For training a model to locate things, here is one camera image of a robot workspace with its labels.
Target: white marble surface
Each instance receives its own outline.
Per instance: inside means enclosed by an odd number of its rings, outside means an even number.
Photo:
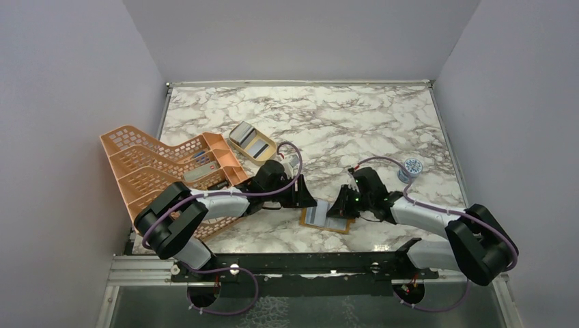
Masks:
[[[295,143],[314,197],[333,201],[347,167],[373,155],[424,164],[411,195],[443,206],[464,206],[455,171],[425,86],[179,87],[173,89],[161,141],[180,144],[202,132],[225,137],[247,121],[275,141]],[[237,154],[253,175],[257,166]],[[388,190],[402,190],[397,168],[375,162]],[[371,213],[363,213],[373,219]],[[394,250],[412,237],[439,239],[405,225],[357,219],[349,234],[306,228],[299,210],[263,210],[207,242],[213,252]],[[137,238],[134,252],[144,253]]]

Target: white wall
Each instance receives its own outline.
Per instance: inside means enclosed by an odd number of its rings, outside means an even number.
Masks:
[[[168,81],[435,79],[479,0],[124,0]]]
[[[2,2],[0,327],[94,327],[129,228],[98,136],[164,84],[120,0]]]
[[[526,327],[576,327],[579,2],[482,0],[435,84],[471,202],[521,251]]]

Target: orange plastic basket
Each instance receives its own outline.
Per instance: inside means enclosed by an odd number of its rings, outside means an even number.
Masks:
[[[171,183],[206,190],[226,180],[230,186],[248,176],[223,137],[202,133],[178,146],[167,146],[133,126],[122,126],[100,137],[131,221]],[[216,161],[219,169],[192,182],[183,174]],[[207,240],[240,219],[226,217],[204,221],[195,236]]]

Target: metal frame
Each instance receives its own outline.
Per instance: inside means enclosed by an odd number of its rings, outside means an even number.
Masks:
[[[163,112],[161,113],[161,123],[159,124],[157,133],[155,134],[157,140],[161,139],[161,133],[163,133],[163,125],[165,125],[165,118],[167,117],[167,110],[169,109],[172,93],[173,87],[171,87],[170,83],[167,83],[167,95],[165,96],[165,104],[163,105]]]
[[[350,85],[426,85],[432,86],[430,80],[397,81],[397,80],[231,80],[231,81],[198,81],[198,82],[173,82],[169,87],[300,87],[300,86],[350,86]]]
[[[454,149],[453,149],[452,143],[451,143],[451,139],[450,139],[449,134],[447,132],[447,128],[444,125],[444,121],[442,120],[440,110],[438,109],[438,104],[436,103],[436,99],[434,98],[434,89],[432,88],[432,85],[430,85],[428,87],[428,89],[430,91],[430,98],[432,98],[432,104],[434,105],[434,110],[436,112],[436,116],[438,116],[440,128],[442,129],[442,135],[444,136],[444,140],[447,143],[447,148],[449,149],[449,154],[451,155],[451,160],[452,160],[453,166],[454,166],[454,172],[455,172],[456,178],[458,180],[458,187],[460,188],[460,193],[462,194],[462,199],[464,200],[465,206],[469,207],[471,204],[468,201],[467,196],[466,196],[466,185],[464,183],[464,176],[462,174],[462,168],[460,166],[460,162],[458,161],[456,153],[454,152]]]
[[[468,206],[470,203],[466,198],[466,186],[464,184],[464,177],[460,169],[460,163],[457,160],[456,154],[453,151],[447,130],[442,121],[434,91],[432,89],[432,81],[206,81],[206,82],[183,82],[183,83],[168,83],[167,96],[161,122],[159,124],[156,137],[160,139],[165,123],[165,117],[171,100],[171,94],[175,87],[242,87],[242,86],[299,86],[299,85],[326,85],[326,86],[347,86],[347,85],[424,85],[429,88],[429,92],[436,110],[436,115],[442,128],[451,160],[453,162],[457,180],[463,199]],[[213,286],[214,282],[172,282],[171,281],[171,267],[174,265],[173,260],[160,260],[157,256],[115,256],[109,272],[107,287],[102,302],[101,311],[97,321],[97,327],[110,327],[113,319],[115,304],[119,288],[121,286]],[[425,284],[439,284],[449,282],[463,282],[466,278],[461,273],[454,271],[439,271],[438,279],[418,279],[417,282]],[[511,296],[508,286],[509,276],[504,273],[498,276],[492,283],[497,302],[503,313],[503,318],[507,327],[522,328],[522,323]],[[403,279],[393,279],[392,284],[401,284],[406,282]]]

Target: purple cable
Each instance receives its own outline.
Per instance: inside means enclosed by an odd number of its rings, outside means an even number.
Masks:
[[[404,165],[402,165],[400,162],[396,161],[395,159],[391,159],[390,157],[386,157],[386,156],[369,157],[368,159],[364,159],[364,160],[358,162],[358,165],[362,165],[363,163],[366,163],[367,161],[371,161],[373,159],[385,159],[387,161],[390,161],[390,162],[398,165],[400,167],[400,169],[406,174],[406,176],[410,176],[410,172],[408,172],[408,170],[404,167]],[[432,206],[430,204],[418,202],[418,201],[410,198],[410,196],[408,196],[408,189],[410,188],[410,186],[412,186],[412,179],[409,179],[408,184],[406,185],[406,188],[404,188],[404,190],[402,191],[402,193],[404,194],[404,198],[406,198],[406,200],[408,200],[409,202],[412,202],[420,207],[428,208],[429,210],[433,210],[433,211],[436,211],[439,213],[447,213],[446,208]],[[509,264],[509,266],[507,266],[506,271],[512,270],[512,268],[514,268],[517,265],[518,255],[517,255],[517,251],[516,251],[515,247],[513,246],[511,241],[509,241],[509,239],[507,239],[507,237],[503,236],[503,234],[501,234],[497,229],[493,228],[492,226],[488,225],[487,223],[482,222],[481,220],[477,219],[476,217],[473,217],[472,215],[467,214],[465,212],[459,212],[457,210],[449,210],[448,213],[465,217],[465,218],[471,220],[472,222],[475,222],[476,224],[482,226],[486,230],[489,230],[493,234],[495,234],[495,236],[497,236],[502,242],[504,242],[507,245],[507,247],[509,248],[509,251],[511,252],[511,255],[513,257],[513,262],[511,262],[511,264]]]
[[[231,270],[231,268],[219,268],[219,269],[213,269],[213,270],[196,270],[192,267],[190,267],[187,263],[182,262],[183,265],[191,272],[193,273],[200,273],[200,274],[208,274],[208,273],[218,273],[218,272],[223,272],[223,271],[229,271]],[[237,310],[237,311],[233,311],[233,312],[219,312],[219,311],[214,311],[214,310],[205,310],[205,308],[201,309],[197,306],[195,306],[193,304],[193,301],[191,300],[190,296],[189,296],[189,292],[187,292],[187,300],[189,301],[189,303],[191,304],[191,307],[205,312],[205,313],[209,313],[209,314],[216,314],[218,316],[236,316],[238,314],[244,313],[249,311],[249,309],[251,309],[256,303],[257,303],[257,298],[259,297],[259,284],[257,283],[257,278],[255,278],[254,274],[249,271],[248,269],[244,269],[244,268],[235,268],[235,270],[239,270],[239,271],[243,271],[245,273],[247,273],[251,279],[253,280],[253,284],[255,285],[255,294],[253,296],[253,299],[251,300],[251,303],[249,303],[248,306],[242,308],[241,310]]]
[[[300,166],[298,167],[298,173],[294,176],[294,179],[288,183],[286,186],[277,189],[276,191],[271,191],[268,193],[231,193],[228,191],[218,191],[216,193],[211,193],[208,197],[211,196],[222,196],[222,195],[233,195],[233,196],[245,196],[245,197],[256,197],[256,196],[271,196],[271,195],[275,195],[276,193],[280,193],[288,188],[290,188],[291,186],[293,186],[296,181],[298,180],[298,178],[300,177],[301,173],[302,173],[302,168],[303,168],[303,161],[302,161],[302,154],[300,153],[300,150],[298,149],[298,147],[296,145],[294,145],[293,143],[289,142],[289,141],[282,141],[281,143],[279,143],[277,145],[277,153],[279,154],[279,148],[281,146],[284,145],[289,145],[291,146],[293,149],[295,149],[296,154],[298,155],[298,159],[300,161]],[[144,248],[146,249],[151,249],[151,247],[147,244],[147,241],[149,240],[149,237],[151,237],[151,233],[153,232],[153,230],[155,230],[155,228],[157,228],[159,226],[159,224],[161,222],[163,222],[163,220],[165,220],[171,213],[175,212],[176,210],[178,210],[181,206],[191,202],[192,200],[196,200],[197,198],[201,198],[204,197],[204,194],[202,193],[198,193],[196,195],[191,195],[187,198],[185,198],[184,200],[182,200],[181,202],[178,202],[177,204],[175,204],[175,206],[171,207],[169,210],[167,210],[167,212],[163,213],[163,215],[161,215],[157,221],[155,221],[155,223],[153,223],[151,225],[151,227],[149,228],[149,230],[147,230],[147,232],[143,235],[143,241],[142,241],[142,245]],[[213,269],[213,270],[207,270],[207,271],[202,271],[202,270],[196,270],[191,268],[187,263],[183,264],[187,267],[187,269],[191,270],[191,272],[194,273],[202,273],[202,274],[207,274],[207,273],[218,273],[218,272],[223,272],[223,271],[229,271],[231,270],[230,268],[219,268],[219,269]],[[190,297],[189,297],[189,293],[187,293],[187,299],[189,300],[189,302],[191,303],[191,306],[193,308],[195,308],[196,310],[199,311],[204,311],[206,313],[209,314],[217,314],[220,316],[235,316],[238,314],[241,314],[243,312],[248,311],[249,309],[251,309],[255,303],[257,303],[257,298],[259,297],[259,284],[257,283],[257,279],[255,278],[255,276],[253,275],[253,273],[245,268],[236,268],[236,270],[239,271],[243,271],[245,273],[247,273],[251,279],[253,280],[253,283],[255,284],[255,296],[253,297],[252,302],[244,307],[241,310],[238,311],[234,311],[234,312],[218,312],[218,311],[213,311],[213,310],[201,310],[200,308],[196,307],[195,305],[193,305],[193,302],[191,301]]]
[[[367,159],[363,159],[362,161],[358,162],[358,166],[362,165],[363,163],[366,163],[368,161],[371,161],[373,159],[384,159],[386,161],[392,162],[396,165],[398,165],[398,167],[400,167],[400,169],[402,170],[402,172],[404,172],[404,174],[406,176],[410,176],[410,172],[408,172],[408,170],[404,167],[404,165],[402,165],[399,161],[396,161],[395,159],[391,159],[390,157],[386,157],[386,156],[373,156],[373,157],[369,157]],[[436,212],[439,213],[446,213],[447,210],[446,208],[441,208],[441,207],[436,207],[436,206],[432,206],[430,204],[425,204],[422,202],[418,202],[412,198],[410,198],[410,196],[408,196],[408,189],[410,188],[410,186],[412,185],[412,179],[409,179],[408,184],[406,185],[406,187],[404,188],[404,190],[402,191],[402,194],[404,195],[404,198],[406,198],[406,200],[408,200],[409,202],[412,202],[420,207],[423,208],[428,208],[430,210],[434,210]],[[472,215],[466,214],[464,212],[459,212],[457,210],[449,210],[448,213],[453,214],[453,215],[459,215],[462,217],[465,217],[473,222],[475,222],[476,224],[479,224],[480,226],[482,226],[483,228],[486,228],[487,230],[489,230],[490,232],[492,232],[493,234],[495,234],[501,241],[505,242],[505,244],[507,244],[509,251],[511,252],[512,256],[513,256],[513,262],[511,262],[511,264],[509,266],[507,266],[507,270],[512,270],[512,268],[514,268],[517,265],[517,261],[518,261],[518,255],[517,255],[517,251],[515,249],[515,247],[513,246],[513,244],[509,241],[509,239],[507,239],[507,237],[503,236],[503,234],[501,234],[497,229],[491,227],[490,225],[486,224],[485,222],[482,222],[481,220],[477,219],[476,217],[473,217]],[[461,305],[464,300],[466,300],[466,297],[468,295],[470,291],[470,282],[467,280],[466,281],[466,289],[464,290],[464,294],[462,295],[462,297],[453,305],[450,305],[448,307],[444,307],[442,309],[429,309],[427,307],[421,307],[421,306],[412,306],[412,304],[409,304],[407,302],[405,302],[404,300],[402,300],[400,298],[400,296],[398,296],[396,293],[394,293],[394,295],[400,299],[400,301],[402,302],[402,304],[409,306],[415,310],[418,311],[423,311],[423,312],[446,312],[446,311],[450,311],[450,310],[454,310],[455,308],[457,308],[459,305]]]
[[[441,309],[429,309],[428,307],[421,307],[419,305],[413,306],[413,304],[407,303],[403,299],[401,299],[400,296],[398,296],[398,294],[394,293],[394,296],[396,296],[396,298],[399,299],[402,304],[408,306],[409,308],[412,308],[413,310],[418,310],[418,311],[422,311],[422,312],[437,313],[437,312],[451,311],[451,310],[454,310],[455,308],[458,308],[458,306],[461,305],[462,302],[464,302],[466,300],[466,296],[468,296],[468,292],[470,292],[470,281],[466,280],[466,287],[464,288],[464,294],[462,294],[462,297],[458,300],[458,302],[454,303],[453,305],[441,308]]]
[[[298,149],[298,147],[289,141],[282,141],[277,145],[278,154],[279,154],[279,148],[281,146],[284,146],[284,145],[288,145],[288,146],[293,147],[293,149],[295,149],[295,151],[296,151],[296,154],[298,155],[298,159],[300,160],[300,166],[298,167],[298,173],[296,174],[296,176],[294,176],[294,179],[290,183],[288,183],[285,187],[277,189],[276,191],[270,191],[268,193],[230,193],[228,191],[218,191],[216,193],[209,194],[208,197],[224,196],[224,195],[245,196],[245,197],[271,196],[271,195],[275,195],[276,193],[280,193],[280,192],[290,188],[291,186],[293,186],[296,183],[296,181],[298,180],[300,174],[302,173],[302,168],[303,168],[304,163],[302,162],[302,154],[300,153],[300,150]],[[155,223],[153,223],[151,225],[149,230],[147,230],[147,232],[145,232],[145,234],[143,235],[143,241],[141,241],[142,246],[146,249],[151,249],[151,247],[149,246],[147,241],[151,237],[153,230],[155,230],[155,228],[157,228],[161,224],[161,222],[163,222],[163,220],[165,220],[171,213],[173,213],[176,210],[178,210],[179,208],[181,208],[181,206],[191,202],[192,200],[196,200],[197,198],[201,198],[201,197],[203,197],[202,193],[198,193],[196,195],[191,195],[191,196],[185,198],[184,200],[182,200],[181,202],[178,202],[177,204],[175,204],[175,206],[171,207],[167,212],[163,213],[163,215],[161,215],[157,219],[157,221],[155,221]]]

